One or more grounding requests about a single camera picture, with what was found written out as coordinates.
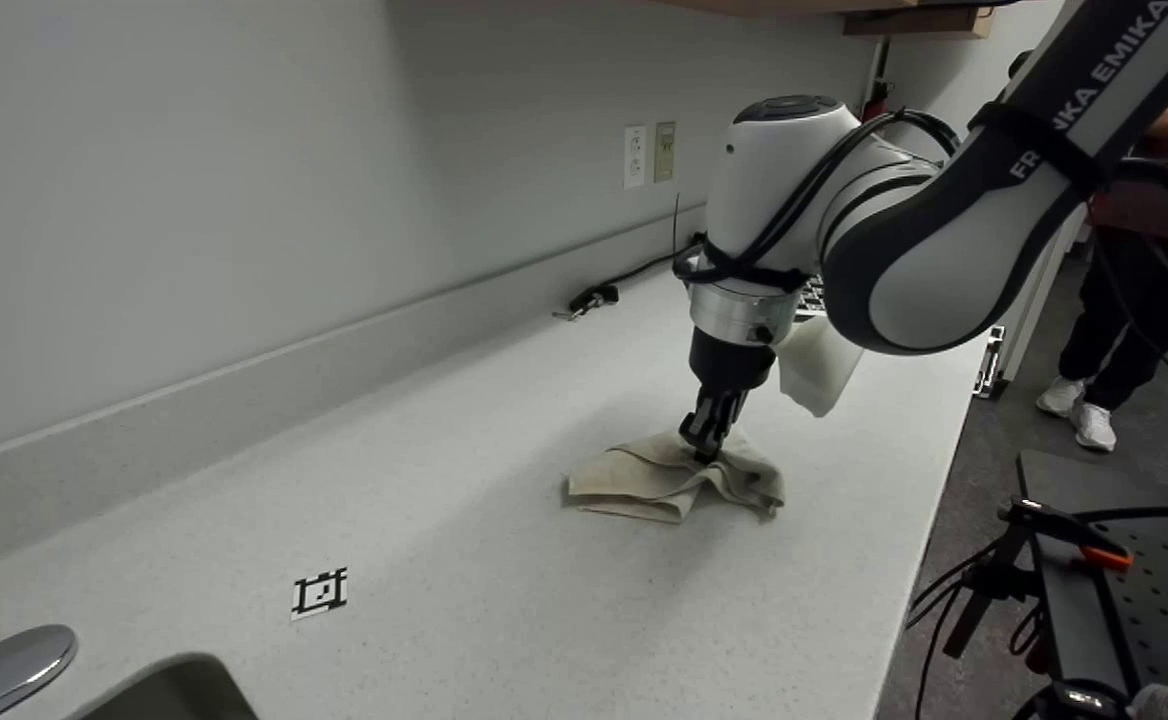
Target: sink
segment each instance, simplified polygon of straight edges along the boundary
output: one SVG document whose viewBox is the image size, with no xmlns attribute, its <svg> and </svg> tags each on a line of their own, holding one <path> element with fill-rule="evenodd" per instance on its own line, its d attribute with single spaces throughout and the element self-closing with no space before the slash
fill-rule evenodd
<svg viewBox="0 0 1168 720">
<path fill-rule="evenodd" d="M 74 720 L 259 720 L 217 655 L 147 667 Z"/>
</svg>

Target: sneaker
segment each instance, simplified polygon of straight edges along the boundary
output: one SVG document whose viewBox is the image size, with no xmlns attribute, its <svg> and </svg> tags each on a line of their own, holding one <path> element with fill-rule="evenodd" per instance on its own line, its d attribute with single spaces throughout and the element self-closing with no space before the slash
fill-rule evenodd
<svg viewBox="0 0 1168 720">
<path fill-rule="evenodd" d="M 1067 421 L 1082 391 L 1086 391 L 1082 382 L 1057 382 L 1047 391 L 1035 396 L 1035 410 Z"/>
<path fill-rule="evenodd" d="M 1077 443 L 1086 453 L 1117 453 L 1111 411 L 1101 406 L 1077 406 Z"/>
</svg>

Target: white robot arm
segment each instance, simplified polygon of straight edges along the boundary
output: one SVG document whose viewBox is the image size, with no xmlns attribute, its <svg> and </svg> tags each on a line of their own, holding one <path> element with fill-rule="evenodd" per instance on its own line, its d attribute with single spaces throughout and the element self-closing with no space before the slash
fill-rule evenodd
<svg viewBox="0 0 1168 720">
<path fill-rule="evenodd" d="M 823 278 L 838 336 L 873 354 L 942 354 L 980 336 L 1058 222 L 1162 108 L 1168 0 L 1082 0 L 942 168 L 834 102 L 781 98 L 738 114 L 706 238 L 675 260 L 698 376 L 678 435 L 698 459 L 719 453 L 809 278 Z"/>
</svg>

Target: white wall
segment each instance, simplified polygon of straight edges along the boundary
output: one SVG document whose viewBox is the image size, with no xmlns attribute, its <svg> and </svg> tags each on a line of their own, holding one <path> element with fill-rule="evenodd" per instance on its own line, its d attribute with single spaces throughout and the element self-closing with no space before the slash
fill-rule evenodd
<svg viewBox="0 0 1168 720">
<path fill-rule="evenodd" d="M 934 114 L 952 130 L 1007 86 L 1020 51 L 1035 49 L 1067 0 L 1020 0 L 995 11 L 995 38 L 906 38 L 891 51 L 891 103 Z"/>
<path fill-rule="evenodd" d="M 664 212 L 618 130 L 857 98 L 834 19 L 657 0 L 0 0 L 0 442 Z"/>
</svg>

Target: wall outlet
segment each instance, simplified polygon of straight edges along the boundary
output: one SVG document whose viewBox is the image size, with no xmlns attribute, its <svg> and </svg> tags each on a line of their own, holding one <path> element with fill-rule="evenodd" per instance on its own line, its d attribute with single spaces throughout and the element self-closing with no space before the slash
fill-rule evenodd
<svg viewBox="0 0 1168 720">
<path fill-rule="evenodd" d="M 675 175 L 675 121 L 657 124 L 657 148 L 650 148 L 650 181 L 670 185 Z"/>
<path fill-rule="evenodd" d="M 650 185 L 650 130 L 623 130 L 623 188 Z"/>
</svg>

